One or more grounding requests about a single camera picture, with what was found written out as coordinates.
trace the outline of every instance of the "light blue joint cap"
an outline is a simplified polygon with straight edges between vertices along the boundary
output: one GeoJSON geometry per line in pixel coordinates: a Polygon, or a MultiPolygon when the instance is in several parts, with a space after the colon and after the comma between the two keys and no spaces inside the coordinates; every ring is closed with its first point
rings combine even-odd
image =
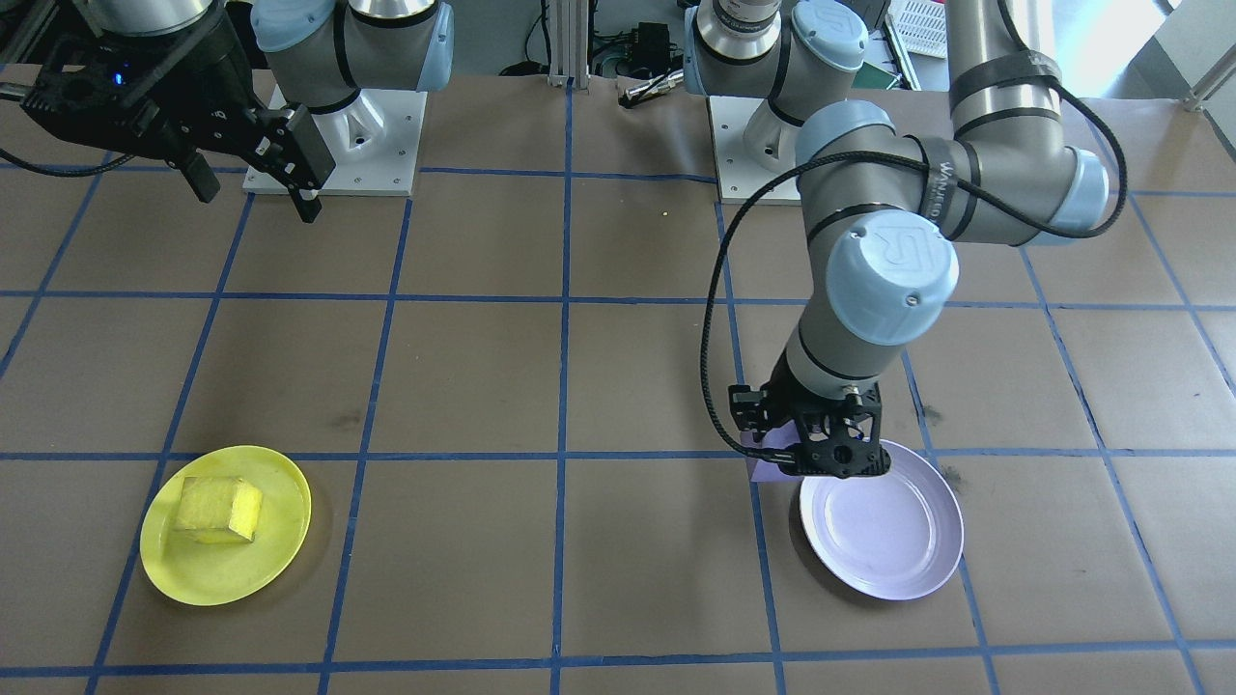
{"type": "Polygon", "coordinates": [[[849,100],[829,104],[802,124],[794,150],[795,161],[800,166],[806,164],[842,136],[869,125],[883,125],[895,130],[889,114],[870,101],[849,100]]]}
{"type": "Polygon", "coordinates": [[[258,0],[248,21],[257,47],[263,53],[278,53],[329,23],[334,11],[335,0],[258,0]]]}
{"type": "Polygon", "coordinates": [[[425,67],[420,68],[417,92],[438,92],[451,80],[451,64],[455,61],[455,10],[442,2],[434,23],[434,35],[429,37],[429,51],[425,52],[425,67]]]}
{"type": "MultiPolygon", "coordinates": [[[[1077,158],[1073,183],[1048,224],[1069,231],[1085,231],[1099,223],[1107,207],[1107,169],[1094,152],[1075,147],[1069,150],[1073,150],[1077,158]]],[[[1074,241],[1077,240],[1041,231],[1026,245],[1064,246],[1074,241]]]]}
{"type": "Polygon", "coordinates": [[[849,73],[863,67],[866,25],[836,0],[798,0],[791,15],[794,32],[817,58],[849,73]]]}
{"type": "Polygon", "coordinates": [[[879,210],[837,240],[824,283],[850,333],[875,345],[905,345],[936,323],[957,276],[957,251],[934,224],[906,210],[879,210]]]}
{"type": "Polygon", "coordinates": [[[682,84],[687,88],[687,93],[707,96],[703,78],[700,77],[700,52],[695,45],[695,15],[698,11],[700,7],[687,7],[682,20],[686,27],[686,35],[682,37],[682,46],[686,47],[682,49],[682,84]]]}

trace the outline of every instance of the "cable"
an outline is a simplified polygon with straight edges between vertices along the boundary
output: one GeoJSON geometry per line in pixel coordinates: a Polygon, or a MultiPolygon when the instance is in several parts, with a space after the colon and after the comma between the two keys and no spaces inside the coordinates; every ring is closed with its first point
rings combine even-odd
{"type": "MultiPolygon", "coordinates": [[[[1012,17],[1009,14],[1009,7],[1005,0],[996,0],[996,6],[1000,10],[1000,17],[1004,21],[1005,30],[1009,32],[1010,38],[1018,51],[1028,51],[1030,47],[1022,41],[1021,35],[1017,32],[1016,25],[1012,22],[1012,17]]],[[[1103,135],[1107,145],[1111,146],[1112,155],[1116,160],[1116,176],[1119,179],[1119,189],[1116,192],[1116,205],[1112,208],[1111,214],[1100,224],[1099,226],[1086,230],[1086,231],[1073,231],[1057,229],[1052,225],[1041,223],[1026,213],[1017,210],[1009,203],[1006,203],[1000,197],[989,193],[981,185],[975,185],[968,181],[958,179],[955,184],[959,189],[965,193],[974,195],[979,200],[991,205],[993,208],[1000,210],[1001,213],[1009,215],[1010,218],[1037,229],[1039,231],[1046,231],[1056,236],[1063,236],[1065,239],[1091,239],[1106,231],[1116,223],[1120,213],[1125,208],[1125,199],[1127,198],[1128,188],[1128,171],[1125,162],[1125,152],[1120,147],[1120,142],[1116,140],[1116,135],[1111,131],[1106,122],[1098,114],[1095,114],[1088,105],[1085,105],[1077,95],[1064,88],[1059,79],[1052,78],[1048,80],[1048,88],[1059,94],[1060,99],[1067,101],[1074,109],[1077,109],[1086,120],[1093,122],[1099,132],[1103,135]]],[[[708,411],[708,419],[712,420],[712,427],[717,430],[721,439],[734,451],[749,456],[753,459],[763,459],[771,463],[794,463],[794,454],[786,449],[758,449],[751,446],[745,446],[742,443],[734,440],[733,437],[726,432],[724,424],[721,422],[721,417],[717,414],[717,406],[712,399],[712,387],[708,380],[708,341],[712,335],[712,313],[717,303],[717,287],[721,283],[721,275],[726,266],[726,258],[729,255],[729,244],[734,239],[734,234],[738,231],[738,225],[747,216],[755,203],[772,192],[774,188],[781,185],[786,181],[790,181],[797,176],[801,176],[808,171],[823,167],[827,164],[836,164],[840,162],[852,163],[879,163],[890,167],[900,167],[910,171],[921,172],[923,174],[931,171],[931,167],[925,162],[918,160],[910,160],[907,157],[900,157],[896,155],[889,155],[886,152],[873,152],[873,151],[853,151],[853,152],[837,152],[833,155],[826,155],[823,157],[812,160],[805,164],[800,164],[782,174],[779,174],[772,181],[765,183],[748,198],[738,213],[734,214],[734,219],[730,220],[729,226],[726,229],[724,236],[721,239],[721,247],[717,250],[717,262],[712,268],[712,278],[708,284],[708,299],[705,303],[703,325],[701,329],[700,338],[700,387],[703,392],[705,407],[708,411]]]]}
{"type": "Polygon", "coordinates": [[[545,36],[545,64],[554,64],[554,53],[549,47],[549,0],[541,0],[541,35],[545,36]]]}
{"type": "Polygon", "coordinates": [[[772,181],[765,183],[756,190],[750,198],[748,198],[743,205],[734,214],[734,219],[729,221],[729,226],[726,229],[726,235],[721,239],[721,247],[717,250],[717,262],[712,267],[712,279],[708,284],[708,299],[705,303],[703,309],[703,325],[701,329],[700,338],[700,387],[703,392],[703,404],[708,409],[708,419],[712,420],[713,429],[721,439],[734,451],[744,456],[753,459],[763,459],[771,463],[794,463],[794,454],[786,449],[755,449],[751,446],[745,446],[742,443],[734,440],[733,437],[726,432],[726,425],[722,424],[721,417],[717,414],[717,406],[712,399],[712,387],[708,381],[708,341],[712,335],[712,312],[717,303],[717,286],[721,283],[721,273],[726,267],[726,258],[729,255],[729,244],[734,239],[734,234],[738,231],[738,225],[742,224],[743,218],[747,213],[755,207],[755,203],[768,195],[774,188],[781,185],[786,181],[800,176],[802,173],[810,172],[815,168],[823,167],[827,164],[836,164],[838,162],[870,162],[870,163],[885,163],[889,166],[901,166],[910,169],[927,172],[927,164],[906,157],[899,157],[896,155],[887,155],[885,152],[838,152],[834,155],[826,155],[817,160],[812,160],[805,164],[794,167],[792,169],[779,174],[772,181]]]}
{"type": "MultiPolygon", "coordinates": [[[[1017,31],[1017,25],[1012,21],[1012,14],[1009,11],[1009,4],[1006,0],[996,0],[996,9],[1000,11],[1000,21],[1004,23],[1005,31],[1009,32],[1009,38],[1012,40],[1014,46],[1020,52],[1030,51],[1030,46],[1022,40],[1021,33],[1017,31]]],[[[1048,77],[1047,88],[1059,95],[1062,100],[1068,103],[1070,106],[1078,110],[1082,116],[1088,121],[1094,124],[1094,126],[1103,135],[1103,139],[1111,147],[1111,155],[1116,160],[1116,205],[1111,209],[1111,214],[1107,219],[1103,221],[1099,226],[1093,229],[1093,234],[1089,236],[1098,236],[1106,231],[1111,225],[1116,224],[1116,219],[1125,210],[1125,203],[1128,198],[1128,167],[1125,162],[1125,150],[1120,146],[1120,141],[1116,140],[1116,134],[1111,131],[1111,127],[1099,117],[1085,103],[1082,101],[1075,94],[1065,88],[1059,78],[1048,77]]],[[[1004,208],[999,208],[1001,211],[1007,213],[1004,208]]],[[[1052,231],[1058,236],[1067,236],[1057,231],[1052,231]]],[[[1088,239],[1089,236],[1070,236],[1069,239],[1088,239]]]]}
{"type": "MultiPolygon", "coordinates": [[[[744,446],[743,444],[735,441],[734,438],[730,437],[728,432],[726,432],[726,427],[722,424],[721,417],[717,414],[716,403],[712,399],[712,387],[708,381],[708,340],[709,336],[712,335],[712,312],[717,303],[717,286],[721,283],[721,273],[724,270],[726,258],[729,255],[729,244],[734,239],[734,234],[738,231],[738,225],[743,221],[743,218],[747,216],[747,213],[753,207],[755,207],[755,203],[759,202],[760,198],[764,198],[777,185],[781,185],[782,183],[800,174],[803,174],[818,167],[823,167],[827,164],[836,164],[840,162],[885,164],[890,167],[900,167],[904,169],[920,172],[923,174],[931,172],[931,167],[925,162],[921,162],[918,160],[911,160],[907,157],[901,157],[897,155],[889,155],[886,152],[874,152],[868,150],[859,150],[853,152],[836,152],[833,155],[826,155],[823,157],[812,160],[805,164],[800,164],[782,174],[779,174],[772,181],[761,185],[760,189],[756,190],[754,194],[751,194],[751,197],[748,198],[743,203],[743,205],[738,209],[738,213],[734,214],[734,219],[730,220],[729,226],[726,229],[726,235],[721,239],[721,247],[717,251],[717,262],[713,265],[712,279],[709,281],[708,284],[708,299],[705,303],[703,325],[701,330],[702,335],[700,339],[700,386],[703,392],[705,407],[708,409],[708,419],[712,420],[713,429],[717,430],[717,434],[721,435],[721,439],[730,449],[738,451],[739,454],[743,454],[744,456],[750,456],[753,459],[764,459],[766,461],[772,461],[772,463],[794,461],[794,455],[785,449],[753,449],[750,446],[744,446]]],[[[983,200],[984,203],[1011,216],[1012,219],[1027,226],[1032,226],[1039,231],[1046,231],[1048,234],[1054,234],[1057,236],[1064,236],[1068,239],[1090,239],[1093,236],[1098,236],[1099,234],[1101,234],[1115,221],[1115,215],[1114,215],[1109,218],[1106,221],[1104,221],[1103,225],[1099,225],[1098,228],[1085,232],[1056,229],[1048,224],[1043,224],[1038,220],[1035,220],[1026,213],[1004,202],[1000,197],[988,192],[981,185],[975,185],[968,181],[962,181],[962,179],[958,179],[955,183],[957,187],[960,188],[962,190],[969,193],[970,195],[974,195],[979,200],[983,200]]]]}
{"type": "Polygon", "coordinates": [[[22,160],[21,157],[17,157],[16,155],[9,152],[7,150],[0,148],[0,160],[5,160],[6,162],[15,164],[17,168],[26,169],[27,172],[33,172],[43,176],[53,176],[57,178],[84,178],[88,176],[98,176],[101,173],[108,173],[116,167],[121,167],[129,163],[132,158],[133,155],[125,155],[119,160],[112,160],[106,164],[90,167],[88,169],[53,169],[48,167],[41,167],[38,164],[32,164],[26,160],[22,160]]]}

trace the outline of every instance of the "blue grid line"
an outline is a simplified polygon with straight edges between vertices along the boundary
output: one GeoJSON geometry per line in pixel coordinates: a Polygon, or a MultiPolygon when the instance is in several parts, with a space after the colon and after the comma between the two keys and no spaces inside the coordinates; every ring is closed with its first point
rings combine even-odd
{"type": "MultiPolygon", "coordinates": [[[[106,152],[103,156],[101,163],[108,163],[111,157],[111,152],[106,152]]],[[[35,318],[35,312],[38,310],[38,305],[43,301],[43,294],[47,293],[47,287],[52,283],[52,277],[56,276],[57,268],[61,267],[61,261],[64,258],[64,251],[68,250],[69,244],[73,242],[73,237],[77,235],[78,228],[82,225],[82,219],[85,218],[85,211],[90,207],[90,202],[94,199],[95,192],[99,190],[99,183],[103,181],[104,174],[96,174],[93,177],[94,181],[90,182],[90,187],[87,188],[85,195],[82,197],[82,204],[78,205],[77,214],[73,215],[73,221],[69,223],[69,229],[64,232],[64,237],[61,239],[61,245],[56,249],[56,255],[52,256],[51,265],[47,266],[47,272],[43,273],[43,279],[38,283],[38,289],[35,291],[33,299],[30,305],[26,307],[26,315],[22,317],[21,324],[17,326],[17,333],[14,334],[12,339],[9,341],[9,348],[5,350],[4,357],[0,357],[0,381],[4,380],[5,372],[9,371],[9,365],[12,364],[14,356],[17,354],[17,348],[21,345],[23,338],[26,338],[26,331],[30,329],[30,322],[35,318]]]]}
{"type": "Polygon", "coordinates": [[[1083,310],[1083,312],[1185,312],[1189,308],[1183,304],[1101,304],[1088,302],[1048,302],[1048,309],[1083,310]]]}
{"type": "MultiPolygon", "coordinates": [[[[339,560],[339,579],[335,582],[335,599],[330,610],[330,623],[326,628],[326,648],[323,664],[329,667],[335,660],[335,646],[339,642],[339,626],[344,615],[344,599],[347,595],[347,576],[352,564],[352,547],[356,542],[356,523],[361,511],[361,493],[365,488],[365,471],[368,464],[370,440],[373,437],[373,420],[378,411],[378,396],[382,391],[382,371],[386,367],[387,346],[391,344],[391,324],[394,320],[394,293],[399,287],[403,272],[403,256],[408,247],[408,229],[412,226],[412,200],[404,202],[403,223],[399,225],[399,242],[394,254],[394,267],[391,270],[391,284],[386,314],[382,317],[382,335],[378,338],[377,356],[373,360],[373,381],[370,385],[370,402],[365,411],[365,428],[361,430],[361,449],[356,461],[356,476],[352,481],[352,500],[347,511],[347,529],[344,533],[344,550],[339,560]]],[[[318,680],[318,694],[326,695],[330,689],[330,670],[324,670],[318,680]]]]}
{"type": "MultiPolygon", "coordinates": [[[[1194,649],[1236,649],[1236,639],[1205,639],[1189,643],[1194,649]]],[[[1049,655],[1049,654],[1110,654],[1136,652],[1175,650],[1172,641],[1141,642],[1078,642],[1047,644],[991,646],[985,650],[996,657],[1049,655]]],[[[166,676],[166,675],[257,675],[257,674],[337,674],[337,673],[417,673],[417,672],[473,672],[473,670],[540,670],[559,668],[595,667],[670,667],[698,664],[770,664],[776,658],[792,663],[827,663],[897,659],[947,659],[981,657],[980,647],[928,647],[911,649],[852,649],[824,652],[745,652],[735,654],[666,654],[658,657],[637,654],[578,655],[525,659],[408,659],[408,660],[355,660],[308,663],[224,663],[224,664],[116,664],[103,667],[2,667],[0,680],[87,676],[166,676]]]]}
{"type": "Polygon", "coordinates": [[[1136,197],[1128,198],[1128,207],[1132,208],[1133,213],[1137,215],[1137,221],[1142,224],[1142,230],[1146,231],[1146,237],[1154,249],[1154,254],[1159,257],[1159,262],[1163,263],[1163,270],[1167,271],[1167,277],[1172,281],[1172,287],[1175,288],[1177,294],[1180,296],[1180,301],[1184,302],[1185,310],[1189,312],[1189,318],[1193,320],[1193,326],[1198,329],[1198,335],[1201,336],[1201,341],[1206,345],[1206,350],[1210,352],[1210,359],[1214,360],[1215,366],[1219,367],[1219,373],[1224,377],[1224,382],[1227,383],[1227,391],[1230,391],[1232,396],[1236,396],[1236,381],[1232,381],[1232,375],[1227,371],[1227,365],[1224,364],[1222,357],[1219,356],[1214,340],[1210,339],[1210,334],[1206,331],[1206,328],[1201,325],[1201,317],[1199,317],[1198,312],[1193,309],[1193,302],[1189,301],[1189,294],[1184,291],[1184,286],[1180,284],[1180,278],[1175,275],[1175,270],[1172,268],[1172,263],[1168,262],[1167,254],[1163,252],[1163,247],[1154,236],[1154,230],[1151,229],[1149,220],[1147,220],[1146,215],[1142,213],[1142,207],[1137,204],[1136,197]]]}
{"type": "Polygon", "coordinates": [[[1167,599],[1167,592],[1163,590],[1163,582],[1159,579],[1158,570],[1154,569],[1154,563],[1151,559],[1149,552],[1146,549],[1146,542],[1142,538],[1141,529],[1137,527],[1137,519],[1133,517],[1132,507],[1130,507],[1128,500],[1125,496],[1124,486],[1120,482],[1116,466],[1111,461],[1111,454],[1103,439],[1103,433],[1099,432],[1098,420],[1095,420],[1094,411],[1090,407],[1089,398],[1086,398],[1085,390],[1082,387],[1082,380],[1078,376],[1075,366],[1073,365],[1073,359],[1069,356],[1068,346],[1064,344],[1064,338],[1060,334],[1059,326],[1056,324],[1056,317],[1052,315],[1052,309],[1047,305],[1047,301],[1043,296],[1043,287],[1038,282],[1038,275],[1035,272],[1035,266],[1030,260],[1030,255],[1026,254],[1026,250],[1020,249],[1018,252],[1021,254],[1022,263],[1026,266],[1026,273],[1030,275],[1030,282],[1035,287],[1035,294],[1043,304],[1043,317],[1047,319],[1047,325],[1052,331],[1052,339],[1056,341],[1056,349],[1059,351],[1060,359],[1064,362],[1064,370],[1069,375],[1069,381],[1073,382],[1073,390],[1077,392],[1078,399],[1082,402],[1082,409],[1085,413],[1086,424],[1090,427],[1090,434],[1094,437],[1094,441],[1099,446],[1099,454],[1103,459],[1104,467],[1107,469],[1107,477],[1116,493],[1116,501],[1120,503],[1120,511],[1125,516],[1125,523],[1128,526],[1130,533],[1132,533],[1137,554],[1141,556],[1142,564],[1146,568],[1146,574],[1151,580],[1152,587],[1154,589],[1154,595],[1158,599],[1159,607],[1163,610],[1163,617],[1167,620],[1168,627],[1172,631],[1172,638],[1180,652],[1180,658],[1184,660],[1184,665],[1189,673],[1189,679],[1193,681],[1194,690],[1198,695],[1203,695],[1205,689],[1201,685],[1201,678],[1198,675],[1198,668],[1193,663],[1193,655],[1189,653],[1189,647],[1180,632],[1180,625],[1175,620],[1175,612],[1172,610],[1172,605],[1167,599]]]}
{"type": "MultiPolygon", "coordinates": [[[[958,456],[1101,456],[1099,449],[1001,449],[958,448],[932,449],[939,458],[958,456]]],[[[204,451],[172,451],[168,461],[192,461],[204,451]]],[[[645,461],[671,459],[737,459],[740,454],[722,450],[665,450],[665,451],[562,451],[577,460],[645,461]]],[[[1107,449],[1112,459],[1236,459],[1236,449],[1107,449]]],[[[295,461],[356,461],[356,451],[288,451],[295,461]]],[[[157,461],[157,451],[0,451],[0,461],[157,461]]],[[[370,461],[552,461],[556,451],[370,451],[370,461]]]]}
{"type": "MultiPolygon", "coordinates": [[[[248,214],[252,209],[253,195],[248,194],[245,198],[245,207],[241,209],[240,220],[236,223],[236,232],[232,235],[231,246],[227,249],[227,257],[219,273],[219,282],[215,286],[216,292],[222,292],[224,286],[227,284],[227,276],[231,275],[232,263],[236,261],[236,251],[240,249],[240,241],[245,235],[245,226],[248,224],[248,214]]],[[[180,418],[184,416],[184,408],[189,402],[189,392],[198,376],[198,367],[201,365],[201,355],[206,350],[206,340],[210,338],[210,329],[214,326],[215,317],[219,314],[219,304],[222,301],[219,298],[210,302],[210,308],[206,310],[206,318],[201,324],[201,333],[198,335],[198,344],[193,349],[193,357],[189,360],[189,370],[184,376],[184,386],[180,387],[180,394],[177,398],[176,409],[172,412],[172,422],[168,423],[167,437],[163,439],[163,450],[159,453],[158,463],[154,465],[154,475],[151,476],[150,488],[146,491],[146,501],[142,505],[143,518],[146,510],[150,508],[151,503],[154,501],[154,496],[158,495],[159,487],[162,487],[163,475],[167,471],[168,454],[172,451],[172,443],[176,440],[176,433],[180,427],[180,418]]],[[[133,540],[129,548],[129,558],[125,560],[125,569],[120,575],[120,585],[116,587],[116,595],[111,602],[111,611],[108,613],[108,622],[103,629],[103,638],[99,641],[99,650],[94,658],[95,668],[100,668],[106,663],[108,652],[111,649],[111,639],[115,637],[116,626],[120,622],[120,612],[125,605],[125,597],[129,595],[129,585],[132,581],[133,570],[137,566],[137,558],[141,550],[141,532],[142,519],[140,518],[137,521],[137,528],[133,531],[133,540]]],[[[94,695],[98,686],[99,676],[91,675],[87,681],[85,695],[94,695]]]]}
{"type": "Polygon", "coordinates": [[[1236,649],[1236,639],[1195,639],[1189,642],[1190,649],[1236,649]]]}
{"type": "Polygon", "coordinates": [[[1156,198],[1236,198],[1236,192],[1227,190],[1142,190],[1132,188],[1128,193],[1132,195],[1153,195],[1156,198]]]}
{"type": "MultiPolygon", "coordinates": [[[[1103,155],[1104,155],[1104,157],[1107,160],[1107,162],[1111,166],[1115,166],[1115,157],[1114,157],[1114,155],[1111,152],[1111,148],[1109,147],[1106,140],[1104,140],[1100,136],[1099,129],[1095,127],[1095,125],[1093,122],[1089,122],[1089,121],[1086,121],[1086,125],[1090,127],[1090,132],[1094,134],[1095,140],[1098,140],[1100,142],[1100,145],[1103,147],[1103,155]]],[[[1158,193],[1141,192],[1137,195],[1154,195],[1154,194],[1158,194],[1158,193]]],[[[1184,291],[1184,286],[1180,284],[1180,278],[1177,276],[1175,270],[1172,267],[1172,263],[1168,262],[1167,254],[1163,252],[1163,247],[1159,245],[1158,239],[1154,236],[1154,230],[1151,229],[1149,221],[1146,219],[1146,215],[1142,213],[1141,205],[1137,203],[1137,195],[1135,195],[1135,194],[1130,194],[1128,195],[1128,207],[1132,208],[1133,214],[1137,215],[1137,221],[1141,223],[1142,230],[1146,232],[1146,237],[1149,240],[1151,246],[1154,249],[1154,254],[1158,256],[1159,262],[1163,265],[1163,270],[1164,270],[1164,272],[1167,272],[1168,279],[1172,281],[1172,286],[1175,288],[1177,294],[1179,294],[1180,296],[1180,301],[1184,302],[1184,305],[1185,305],[1187,310],[1189,312],[1189,318],[1193,320],[1194,328],[1196,328],[1198,334],[1201,338],[1201,341],[1206,345],[1206,350],[1210,351],[1210,357],[1214,360],[1215,366],[1219,367],[1219,372],[1222,375],[1224,382],[1227,383],[1227,390],[1232,393],[1232,396],[1236,396],[1236,381],[1232,380],[1231,373],[1227,371],[1227,365],[1224,364],[1222,359],[1219,356],[1219,352],[1215,350],[1215,344],[1210,339],[1210,334],[1206,333],[1205,326],[1201,325],[1201,318],[1198,315],[1198,312],[1193,308],[1193,303],[1189,301],[1189,296],[1184,291]]],[[[1193,198],[1211,198],[1211,197],[1222,197],[1222,195],[1214,195],[1214,194],[1206,194],[1206,193],[1192,193],[1192,194],[1189,194],[1189,197],[1193,197],[1193,198]]]]}
{"type": "MultiPolygon", "coordinates": [[[[0,297],[36,297],[37,289],[0,289],[0,297]]],[[[194,292],[194,291],[145,291],[145,289],[48,289],[42,297],[61,297],[75,299],[224,299],[241,301],[311,301],[311,302],[386,302],[389,294],[376,292],[194,292]]],[[[414,294],[396,293],[394,301],[405,302],[459,302],[487,304],[557,304],[562,302],[555,294],[414,294]]],[[[569,297],[572,304],[698,304],[707,302],[706,297],[569,297]]],[[[754,307],[805,307],[807,299],[775,297],[735,297],[735,305],[754,307]]],[[[1035,302],[969,302],[950,301],[948,308],[957,309],[1017,309],[1039,310],[1035,302]]],[[[1085,302],[1048,302],[1051,309],[1093,310],[1093,312],[1236,312],[1236,305],[1226,304],[1112,304],[1085,302]]]]}
{"type": "MultiPolygon", "coordinates": [[[[923,407],[922,394],[918,392],[918,378],[915,376],[915,367],[910,361],[910,350],[901,351],[901,366],[906,371],[906,385],[910,387],[910,398],[915,404],[915,419],[918,422],[918,434],[922,437],[926,449],[926,459],[932,467],[939,470],[939,459],[932,446],[931,428],[927,427],[927,411],[923,407]]],[[[988,644],[988,631],[983,626],[983,616],[979,612],[979,599],[974,592],[974,584],[970,581],[970,566],[965,561],[963,550],[957,564],[957,574],[962,578],[962,587],[965,590],[965,602],[970,608],[970,620],[974,623],[974,637],[978,641],[978,653],[983,657],[983,669],[988,674],[988,686],[991,695],[1000,695],[1000,679],[996,678],[995,663],[991,660],[991,648],[988,644]]]]}
{"type": "Polygon", "coordinates": [[[1107,449],[1107,455],[1116,459],[1229,459],[1236,456],[1236,449],[1107,449]]]}
{"type": "Polygon", "coordinates": [[[766,299],[760,297],[733,297],[732,301],[738,305],[751,305],[751,307],[806,307],[806,299],[766,299]]]}
{"type": "Polygon", "coordinates": [[[566,108],[566,134],[564,136],[562,176],[562,318],[559,333],[557,365],[557,451],[554,476],[554,594],[550,622],[549,675],[550,695],[559,695],[562,688],[562,582],[566,568],[566,398],[569,392],[569,366],[571,345],[571,167],[575,142],[575,78],[567,78],[564,101],[566,108]]]}
{"type": "MultiPolygon", "coordinates": [[[[83,164],[40,164],[44,167],[53,168],[74,168],[82,167],[83,164]]],[[[14,169],[21,171],[21,167],[11,164],[9,162],[0,162],[0,171],[14,169]]],[[[162,173],[179,173],[176,169],[168,167],[151,166],[151,164],[125,164],[114,171],[117,172],[162,172],[162,173]]],[[[248,169],[245,167],[211,167],[215,173],[222,174],[242,174],[248,169]]],[[[561,177],[564,172],[552,169],[491,169],[491,168],[467,168],[467,167],[420,167],[417,169],[419,173],[447,173],[447,174],[468,174],[468,176],[513,176],[513,177],[561,177]]],[[[576,172],[576,178],[607,178],[607,179],[629,179],[629,181],[695,181],[698,183],[716,184],[716,177],[706,174],[691,174],[691,173],[664,173],[664,174],[633,174],[633,173],[619,173],[619,172],[576,172]]],[[[1153,195],[1159,198],[1236,198],[1236,190],[1153,190],[1142,188],[1131,188],[1128,193],[1136,195],[1153,195]]]]}
{"type": "Polygon", "coordinates": [[[712,185],[717,184],[717,178],[703,174],[629,174],[629,173],[609,173],[609,172],[577,172],[574,174],[575,178],[604,178],[604,179],[618,179],[618,181],[692,181],[696,183],[708,183],[712,185]]]}
{"type": "Polygon", "coordinates": [[[477,169],[467,167],[420,167],[420,173],[451,173],[471,176],[530,176],[541,178],[561,178],[565,172],[544,169],[477,169]]]}
{"type": "Polygon", "coordinates": [[[937,456],[1098,456],[1098,449],[1039,449],[1039,448],[999,448],[999,446],[974,446],[955,449],[936,449],[932,453],[937,456]]]}
{"type": "MultiPolygon", "coordinates": [[[[717,218],[717,244],[721,245],[726,237],[726,213],[721,202],[713,203],[713,213],[717,218]]],[[[729,317],[729,341],[730,354],[734,360],[734,378],[738,383],[747,383],[747,375],[743,370],[743,350],[738,338],[738,312],[734,309],[734,283],[729,272],[729,258],[722,265],[726,281],[726,310],[729,317]]],[[[769,648],[772,650],[772,678],[776,683],[777,695],[785,695],[785,664],[781,662],[781,628],[776,617],[776,596],[772,592],[772,571],[769,566],[768,537],[764,533],[764,505],[760,501],[760,488],[754,481],[747,484],[747,493],[750,497],[751,519],[755,532],[755,554],[760,563],[760,585],[764,591],[764,615],[769,626],[769,648]]]]}

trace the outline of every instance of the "yellow plate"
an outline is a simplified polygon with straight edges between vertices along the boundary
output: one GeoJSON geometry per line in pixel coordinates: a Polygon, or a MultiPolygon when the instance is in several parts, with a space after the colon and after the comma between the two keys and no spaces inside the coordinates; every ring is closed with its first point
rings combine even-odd
{"type": "Polygon", "coordinates": [[[218,606],[243,599],[279,576],[309,531],[309,484],[290,459],[262,446],[230,446],[184,466],[158,491],[142,522],[142,566],[172,599],[218,606]],[[187,476],[240,476],[262,491],[252,543],[197,543],[172,531],[187,476]]]}

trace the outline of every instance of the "sponge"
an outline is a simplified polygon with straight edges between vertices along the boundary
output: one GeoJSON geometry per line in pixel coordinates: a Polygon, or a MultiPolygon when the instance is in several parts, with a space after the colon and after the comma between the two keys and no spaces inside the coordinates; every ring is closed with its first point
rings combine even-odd
{"type": "Polygon", "coordinates": [[[262,491],[240,477],[185,477],[173,528],[198,543],[252,543],[262,491]]]}

